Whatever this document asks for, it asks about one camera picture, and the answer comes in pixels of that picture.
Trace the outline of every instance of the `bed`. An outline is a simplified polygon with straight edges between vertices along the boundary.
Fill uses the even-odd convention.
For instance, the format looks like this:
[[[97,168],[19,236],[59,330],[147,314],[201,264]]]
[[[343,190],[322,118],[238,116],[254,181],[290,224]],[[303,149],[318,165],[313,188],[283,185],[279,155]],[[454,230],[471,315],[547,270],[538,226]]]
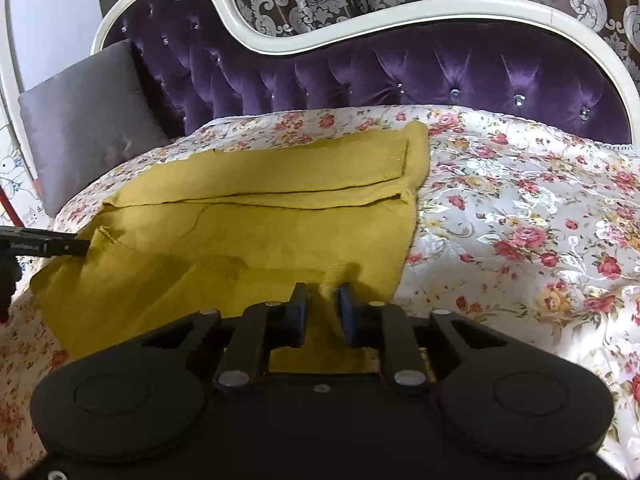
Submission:
[[[601,456],[640,473],[640,97],[601,38],[524,0],[415,2],[292,38],[255,32],[233,0],[119,0],[92,53],[125,38],[177,140],[100,177],[52,229],[78,231],[153,164],[420,120],[432,169],[394,301],[592,370],[616,402]],[[0,331],[0,467],[16,476],[44,454],[33,387],[67,355],[28,289]]]

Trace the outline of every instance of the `tufted upholstery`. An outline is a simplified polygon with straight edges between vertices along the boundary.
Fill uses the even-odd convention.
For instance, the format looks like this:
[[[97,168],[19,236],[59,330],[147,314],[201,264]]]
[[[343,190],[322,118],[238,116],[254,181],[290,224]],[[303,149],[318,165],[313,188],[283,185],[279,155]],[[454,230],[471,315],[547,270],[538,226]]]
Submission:
[[[210,0],[137,0],[105,46],[125,38],[171,137],[225,116],[455,103],[630,142],[622,101],[600,68],[568,40],[523,23],[416,24],[274,57],[232,38]]]

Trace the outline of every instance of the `mattress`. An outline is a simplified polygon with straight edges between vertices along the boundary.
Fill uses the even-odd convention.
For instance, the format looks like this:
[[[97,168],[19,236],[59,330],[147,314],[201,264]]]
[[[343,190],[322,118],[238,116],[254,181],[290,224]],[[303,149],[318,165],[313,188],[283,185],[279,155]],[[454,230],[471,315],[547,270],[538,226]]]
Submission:
[[[281,148],[397,129],[412,119],[430,128],[431,174],[418,191],[417,227],[394,301],[413,316],[457,310],[593,371],[616,405],[600,455],[630,478],[640,474],[640,158],[632,154],[453,106],[226,118],[105,174],[50,228],[78,231],[103,199],[153,164],[214,148]],[[11,314],[0,326],[0,468],[15,476],[44,453],[30,421],[31,392],[67,356],[28,289]]]

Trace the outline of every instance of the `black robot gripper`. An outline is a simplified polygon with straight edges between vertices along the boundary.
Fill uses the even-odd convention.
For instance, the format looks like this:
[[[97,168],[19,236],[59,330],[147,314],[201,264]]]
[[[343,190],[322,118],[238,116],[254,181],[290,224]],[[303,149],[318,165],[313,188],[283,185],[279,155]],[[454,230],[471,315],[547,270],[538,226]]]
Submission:
[[[363,304],[346,283],[344,342],[375,349],[380,373],[270,372],[271,351],[304,344],[308,308],[299,283],[285,303],[192,314],[53,372],[31,400],[49,455],[24,480],[621,478],[596,455],[614,412],[588,370],[447,310]]]

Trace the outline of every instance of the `gray pillow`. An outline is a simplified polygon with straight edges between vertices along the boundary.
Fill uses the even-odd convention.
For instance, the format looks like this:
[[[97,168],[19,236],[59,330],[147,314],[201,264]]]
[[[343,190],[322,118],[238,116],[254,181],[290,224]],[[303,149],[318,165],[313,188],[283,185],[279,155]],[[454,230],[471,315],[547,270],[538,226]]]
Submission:
[[[107,171],[170,143],[146,104],[126,40],[26,91],[18,102],[51,217]]]

